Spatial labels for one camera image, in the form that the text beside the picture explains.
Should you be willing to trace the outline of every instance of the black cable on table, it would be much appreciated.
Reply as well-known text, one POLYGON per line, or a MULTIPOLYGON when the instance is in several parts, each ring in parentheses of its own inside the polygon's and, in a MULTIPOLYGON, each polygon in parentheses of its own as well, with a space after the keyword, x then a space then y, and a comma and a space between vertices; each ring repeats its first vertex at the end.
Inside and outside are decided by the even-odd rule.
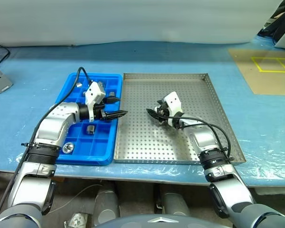
MULTIPOLYGON (((81 66, 80 68, 78 68, 77 74, 76 74, 76 78, 75 78, 75 80, 74 80, 74 83, 73 83, 71 89, 69 90, 69 92, 68 92, 58 103, 54 104, 54 105, 43 115, 43 117, 41 117, 41 119, 39 120, 38 124, 36 125, 36 127, 35 127, 35 129, 34 129, 34 131, 33 131, 33 134, 32 134, 32 136, 31 136, 31 138, 30 138, 30 140, 29 140, 29 144, 32 144, 32 143, 34 142, 36 133, 37 133, 37 131, 38 131, 40 125, 41 125, 41 122, 47 117, 47 115, 49 115, 58 105, 60 105, 60 104, 72 93, 73 89, 74 89, 75 86, 76 86, 76 83, 78 82, 80 71, 83 71, 83 72, 84 72, 84 74, 85 74, 85 76, 86 76, 86 78, 87 78, 88 81, 90 80, 89 76, 88 76, 87 73, 86 73, 86 70, 85 70, 82 66, 81 66)), ((21 166, 22 166, 22 164, 23 164, 23 162, 24 162, 24 160, 25 160, 25 158, 26 158, 26 156, 27 156, 27 154, 28 154, 28 151, 29 151, 29 147, 27 147, 27 148, 25 149, 25 151, 24 151, 24 153, 23 153, 23 155, 22 155, 22 158, 21 158, 21 160, 20 160, 18 166, 17 166, 17 168, 16 168, 16 170, 15 170, 15 172, 14 172, 12 178, 10 179, 10 181, 9 181, 9 183, 8 183, 8 185, 7 185, 7 187, 6 187, 5 191, 4 191, 4 193, 3 193, 3 196, 2 196, 1 201, 0 201, 0 211, 1 211, 1 209, 2 209, 4 200, 6 199, 8 192, 9 192, 10 189, 12 188, 12 185, 14 184, 15 178, 16 178, 16 176, 17 176, 17 174, 18 174, 18 172, 19 172, 19 170, 20 170, 20 168, 21 168, 21 166)))
POLYGON ((4 49, 7 51, 7 53, 5 54, 5 56, 3 56, 2 59, 0 60, 0 63, 2 63, 3 60, 7 59, 7 58, 10 56, 10 50, 9 50, 7 47, 3 46, 3 45, 0 45, 0 47, 1 47, 1 48, 4 48, 4 49))

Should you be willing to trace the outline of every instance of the floor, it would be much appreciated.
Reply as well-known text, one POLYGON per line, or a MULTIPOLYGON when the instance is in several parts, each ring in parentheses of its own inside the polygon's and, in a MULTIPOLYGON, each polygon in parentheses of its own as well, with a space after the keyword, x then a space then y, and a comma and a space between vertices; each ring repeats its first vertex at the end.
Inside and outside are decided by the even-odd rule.
MULTIPOLYGON (((0 173, 0 197, 9 178, 10 174, 0 173)), ((57 182, 54 205, 51 211, 64 205, 85 187, 97 184, 100 181, 66 178, 57 179, 57 182)), ((154 184, 118 181, 116 182, 116 186, 120 202, 121 216, 150 214, 154 212, 154 184)), ((227 219, 221 219, 215 214, 205 186, 174 185, 172 187, 177 188, 184 196, 193 217, 232 227, 232 224, 227 219)), ((75 212, 93 214, 94 201, 98 188, 98 186, 88 188, 65 207, 47 214, 44 217, 43 227, 62 228, 63 222, 70 219, 75 212)), ((285 214, 285 195, 259 196, 253 189, 250 190, 258 203, 266 204, 285 214)))

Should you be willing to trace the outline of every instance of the stainless steel tray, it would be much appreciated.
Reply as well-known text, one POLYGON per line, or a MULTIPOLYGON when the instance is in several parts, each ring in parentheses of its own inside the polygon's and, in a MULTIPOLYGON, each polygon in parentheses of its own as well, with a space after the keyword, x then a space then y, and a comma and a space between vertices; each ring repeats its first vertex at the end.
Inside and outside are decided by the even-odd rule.
MULTIPOLYGON (((147 114, 157 100, 176 91, 184 113, 222 127, 231 141, 235 163, 246 162, 208 74, 132 74, 123 76, 122 110, 128 114, 118 123, 115 162, 199 164, 182 130, 158 124, 147 114)), ((217 131, 227 146, 223 134, 217 131)))

